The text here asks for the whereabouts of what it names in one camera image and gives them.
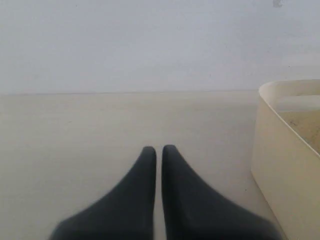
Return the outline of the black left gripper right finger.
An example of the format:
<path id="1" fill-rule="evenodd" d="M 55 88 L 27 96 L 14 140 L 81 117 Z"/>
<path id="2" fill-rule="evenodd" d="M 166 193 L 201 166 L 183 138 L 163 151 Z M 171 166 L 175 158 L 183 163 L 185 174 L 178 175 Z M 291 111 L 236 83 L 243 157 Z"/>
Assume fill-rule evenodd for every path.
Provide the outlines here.
<path id="1" fill-rule="evenodd" d="M 211 188 L 175 145 L 162 150 L 161 194 L 168 240 L 280 240 L 267 219 Z"/>

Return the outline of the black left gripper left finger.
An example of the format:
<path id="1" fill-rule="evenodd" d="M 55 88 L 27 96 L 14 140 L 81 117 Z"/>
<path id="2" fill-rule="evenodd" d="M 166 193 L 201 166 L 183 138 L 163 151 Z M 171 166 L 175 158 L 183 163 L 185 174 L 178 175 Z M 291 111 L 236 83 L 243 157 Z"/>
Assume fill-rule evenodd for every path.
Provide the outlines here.
<path id="1" fill-rule="evenodd" d="M 51 240 L 152 240 L 157 156 L 142 149 L 123 179 L 100 200 L 61 221 Z"/>

